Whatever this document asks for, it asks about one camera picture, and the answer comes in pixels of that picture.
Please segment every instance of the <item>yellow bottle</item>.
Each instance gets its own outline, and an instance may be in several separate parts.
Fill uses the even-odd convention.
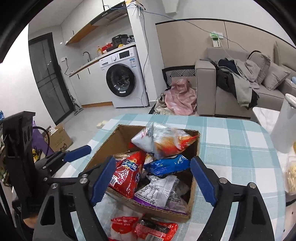
[[[98,56],[103,55],[103,51],[102,51],[102,49],[100,48],[100,46],[98,46],[98,51],[97,51],[97,53],[98,53]]]

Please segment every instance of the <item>blue gripper pad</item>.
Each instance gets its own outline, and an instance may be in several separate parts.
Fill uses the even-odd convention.
[[[88,155],[89,153],[91,153],[91,147],[89,145],[79,147],[73,151],[66,153],[66,155],[64,156],[64,162],[75,161],[81,157]]]
[[[218,190],[215,190],[215,187],[210,181],[212,177],[208,177],[207,174],[209,174],[209,171],[212,171],[214,178],[217,175],[212,169],[208,169],[198,156],[191,159],[190,168],[206,202],[209,202],[213,207],[215,207],[217,202],[216,193]]]
[[[93,186],[93,195],[91,197],[91,204],[95,206],[98,202],[102,201],[106,189],[111,181],[111,178],[116,170],[116,159],[110,158],[109,162],[103,168],[101,175]]]

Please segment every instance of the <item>white container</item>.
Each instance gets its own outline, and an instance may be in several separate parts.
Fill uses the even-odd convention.
[[[293,95],[285,95],[270,137],[274,147],[281,153],[288,153],[296,141],[296,97]]]

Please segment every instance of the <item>washing machine control panel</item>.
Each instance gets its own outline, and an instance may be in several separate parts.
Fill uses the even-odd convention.
[[[121,61],[123,59],[126,59],[126,58],[131,58],[131,57],[134,57],[135,56],[135,50],[136,48],[135,47],[132,47],[132,48],[128,48],[128,49],[125,49],[125,50],[121,50],[117,53],[114,53],[114,54],[111,54],[105,58],[102,58],[100,59],[100,67],[101,68],[104,68],[105,66],[109,65],[109,64],[112,64],[112,63],[115,63],[115,62],[118,62],[118,61]]]

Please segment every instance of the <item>cardboard box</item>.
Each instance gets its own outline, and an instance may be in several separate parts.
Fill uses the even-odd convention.
[[[129,151],[130,149],[128,148],[128,144],[131,141],[131,138],[133,138],[142,129],[143,129],[143,126],[118,125],[117,128],[114,130],[114,132],[111,134],[111,136],[104,142],[101,148],[96,152],[96,154],[93,156],[93,158],[90,160],[90,162],[88,163],[88,165],[84,170],[85,171],[89,170],[93,168],[95,165],[103,163],[106,157],[108,156]],[[196,135],[199,136],[198,131],[192,131],[192,130],[185,130],[185,131],[192,136],[196,136]],[[191,158],[194,156],[198,156],[199,145],[200,145],[199,139],[200,138],[198,138],[196,142],[190,145],[182,153],[182,155],[188,158],[189,160],[191,160]],[[152,216],[164,218],[173,222],[186,222],[190,219],[190,216],[191,216],[191,211],[192,211],[193,202],[194,202],[194,193],[196,188],[196,180],[194,179],[190,170],[177,173],[176,176],[181,181],[186,183],[189,187],[191,187],[190,192],[188,192],[186,194],[187,196],[184,197],[184,200],[188,203],[187,215],[177,214],[174,212],[164,211],[164,210],[160,210],[152,207],[146,207],[144,205],[137,203],[132,199],[128,199],[124,197],[123,195],[117,193],[116,191],[114,191],[109,187],[106,190],[106,194],[137,212],[150,214]]]
[[[57,130],[55,133],[53,133],[50,136],[50,148],[56,152],[56,151],[66,151],[69,146],[73,144],[73,141],[68,136],[67,132],[65,131],[63,125],[59,124],[55,127]]]

